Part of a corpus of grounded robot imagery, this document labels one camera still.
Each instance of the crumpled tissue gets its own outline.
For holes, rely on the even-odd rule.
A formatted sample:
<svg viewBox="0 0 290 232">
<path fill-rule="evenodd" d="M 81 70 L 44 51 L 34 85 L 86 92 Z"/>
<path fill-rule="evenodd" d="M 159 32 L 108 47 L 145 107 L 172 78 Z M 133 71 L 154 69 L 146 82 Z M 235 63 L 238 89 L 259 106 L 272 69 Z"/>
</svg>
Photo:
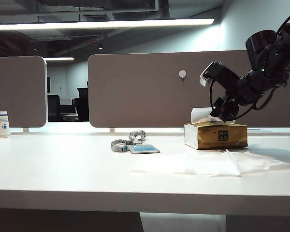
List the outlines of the crumpled tissue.
<svg viewBox="0 0 290 232">
<path fill-rule="evenodd" d="M 191 111 L 191 123 L 195 124 L 213 121 L 222 122 L 222 120 L 219 117 L 210 116 L 211 112 L 212 112 L 211 107 L 193 108 Z"/>
<path fill-rule="evenodd" d="M 146 154 L 130 172 L 197 174 L 206 176 L 241 176 L 242 174 L 290 169 L 290 163 L 250 152 Z"/>
</svg>

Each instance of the ceiling light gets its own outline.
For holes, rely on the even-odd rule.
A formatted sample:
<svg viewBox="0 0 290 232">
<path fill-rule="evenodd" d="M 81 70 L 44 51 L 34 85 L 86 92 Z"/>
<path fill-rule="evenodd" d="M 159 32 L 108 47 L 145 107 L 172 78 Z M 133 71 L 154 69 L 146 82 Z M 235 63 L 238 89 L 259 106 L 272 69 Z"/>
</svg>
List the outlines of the ceiling light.
<svg viewBox="0 0 290 232">
<path fill-rule="evenodd" d="M 141 21 L 108 21 L 108 22 L 76 22 L 76 23 L 31 23 L 31 24 L 1 24 L 0 30 L 32 30 L 32 29 L 103 29 L 103 28 L 134 28 L 161 26 L 196 26 L 212 24 L 208 19 L 169 19 Z"/>
<path fill-rule="evenodd" d="M 73 57 L 53 57 L 53 58 L 44 58 L 45 60 L 74 60 Z"/>
</svg>

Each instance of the office chair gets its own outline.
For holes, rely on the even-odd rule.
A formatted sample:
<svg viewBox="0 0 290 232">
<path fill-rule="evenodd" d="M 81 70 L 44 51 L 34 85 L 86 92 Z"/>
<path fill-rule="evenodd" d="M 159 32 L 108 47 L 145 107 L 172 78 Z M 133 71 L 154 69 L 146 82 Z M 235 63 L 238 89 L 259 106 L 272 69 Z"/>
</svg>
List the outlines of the office chair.
<svg viewBox="0 0 290 232">
<path fill-rule="evenodd" d="M 61 114 L 75 114 L 75 105 L 60 105 Z"/>
<path fill-rule="evenodd" d="M 47 95 L 48 121 L 60 122 L 60 99 L 58 95 Z"/>
<path fill-rule="evenodd" d="M 89 121 L 88 88 L 77 88 L 79 98 L 74 99 L 79 122 Z"/>
<path fill-rule="evenodd" d="M 75 98 L 75 107 L 78 114 L 79 122 L 88 122 L 89 121 L 89 106 L 88 99 Z"/>
</svg>

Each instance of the desk partition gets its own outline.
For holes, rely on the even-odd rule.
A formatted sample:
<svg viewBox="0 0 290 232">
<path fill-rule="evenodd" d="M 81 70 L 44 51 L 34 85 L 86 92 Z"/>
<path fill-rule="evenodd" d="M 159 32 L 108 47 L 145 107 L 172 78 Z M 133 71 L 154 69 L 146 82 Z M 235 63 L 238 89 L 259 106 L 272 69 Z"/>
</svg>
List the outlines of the desk partition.
<svg viewBox="0 0 290 232">
<path fill-rule="evenodd" d="M 0 111 L 10 127 L 42 127 L 47 120 L 46 63 L 42 57 L 0 58 Z"/>
<path fill-rule="evenodd" d="M 199 83 L 213 60 L 242 76 L 247 52 L 214 51 L 92 55 L 88 60 L 89 121 L 94 127 L 183 127 L 193 107 L 209 107 L 209 87 Z M 179 71 L 187 75 L 182 80 Z M 238 120 L 249 127 L 290 127 L 290 79 L 268 106 Z M 224 89 L 215 84 L 213 99 Z"/>
</svg>

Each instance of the tissue box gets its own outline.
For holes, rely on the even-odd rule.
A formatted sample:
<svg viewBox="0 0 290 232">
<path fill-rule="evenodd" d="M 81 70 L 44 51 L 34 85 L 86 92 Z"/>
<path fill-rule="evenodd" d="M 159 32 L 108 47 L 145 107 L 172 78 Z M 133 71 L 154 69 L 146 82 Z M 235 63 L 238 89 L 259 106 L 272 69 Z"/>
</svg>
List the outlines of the tissue box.
<svg viewBox="0 0 290 232">
<path fill-rule="evenodd" d="M 185 144 L 195 149 L 242 148 L 247 144 L 247 126 L 228 122 L 187 123 Z"/>
</svg>

